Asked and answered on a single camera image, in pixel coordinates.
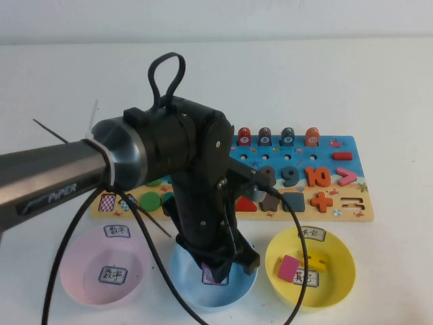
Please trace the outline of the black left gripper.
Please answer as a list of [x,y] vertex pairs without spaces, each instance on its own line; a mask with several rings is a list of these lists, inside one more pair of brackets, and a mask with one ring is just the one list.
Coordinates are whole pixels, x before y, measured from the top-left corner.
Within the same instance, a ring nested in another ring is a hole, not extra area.
[[237,228],[233,192],[222,178],[213,186],[190,179],[172,181],[177,211],[172,214],[179,231],[177,242],[215,283],[227,278],[237,264],[253,274],[260,255]]

